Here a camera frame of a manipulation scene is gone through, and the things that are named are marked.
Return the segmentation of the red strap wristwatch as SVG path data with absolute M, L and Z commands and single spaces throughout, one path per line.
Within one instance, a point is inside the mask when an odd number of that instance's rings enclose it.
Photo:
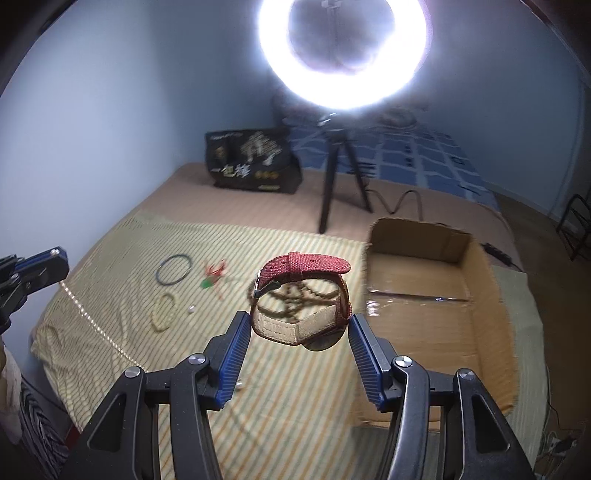
M 352 315 L 345 259 L 290 252 L 267 261 L 249 293 L 252 330 L 263 339 L 320 352 L 341 340 Z

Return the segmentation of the red string jade pendant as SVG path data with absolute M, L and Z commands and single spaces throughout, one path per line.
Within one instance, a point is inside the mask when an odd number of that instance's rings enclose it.
M 200 288 L 211 290 L 218 300 L 222 299 L 221 282 L 224 279 L 226 270 L 226 261 L 221 260 L 218 263 L 204 264 L 204 278 L 200 282 Z

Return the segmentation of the dark blue bangle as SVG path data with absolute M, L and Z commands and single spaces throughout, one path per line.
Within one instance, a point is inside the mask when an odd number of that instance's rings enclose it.
M 163 287 L 174 286 L 185 280 L 193 270 L 192 258 L 183 253 L 164 258 L 157 266 L 154 278 Z

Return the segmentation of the open cardboard box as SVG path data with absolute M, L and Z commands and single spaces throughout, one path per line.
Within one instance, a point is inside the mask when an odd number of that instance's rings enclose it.
M 488 256 L 444 225 L 382 218 L 365 254 L 366 318 L 374 333 L 425 369 L 473 370 L 504 414 L 519 378 L 514 334 Z

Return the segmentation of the striped yellow cloth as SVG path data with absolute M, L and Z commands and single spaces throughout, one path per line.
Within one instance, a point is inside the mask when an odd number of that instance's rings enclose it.
M 126 367 L 165 369 L 201 351 L 246 308 L 246 290 L 260 266 L 290 251 L 348 260 L 353 306 L 363 305 L 360 241 L 137 213 L 104 236 L 53 297 L 32 353 L 83 428 Z M 158 264 L 178 253 L 192 258 L 192 272 L 177 285 L 158 285 Z M 200 282 L 204 264 L 221 260 L 226 270 L 218 300 Z M 195 311 L 188 314 L 191 305 Z M 367 400 L 346 341 L 312 353 L 253 338 L 240 378 L 242 388 L 211 416 L 225 478 L 374 477 L 387 432 L 356 418 Z

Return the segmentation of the black printed shopping bag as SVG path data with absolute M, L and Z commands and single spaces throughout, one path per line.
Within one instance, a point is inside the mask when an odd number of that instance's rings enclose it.
M 303 182 L 287 127 L 205 134 L 205 165 L 217 188 L 294 194 Z

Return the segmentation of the blue patterned quilt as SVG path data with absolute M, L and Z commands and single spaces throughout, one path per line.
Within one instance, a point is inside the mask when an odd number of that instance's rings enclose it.
M 372 127 L 349 133 L 363 176 L 418 186 L 498 208 L 467 154 L 455 140 L 431 127 Z

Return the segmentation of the black clothes rack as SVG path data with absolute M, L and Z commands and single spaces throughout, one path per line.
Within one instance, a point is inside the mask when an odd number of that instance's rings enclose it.
M 556 233 L 571 261 L 590 260 L 590 230 L 590 202 L 586 197 L 574 194 L 556 226 Z

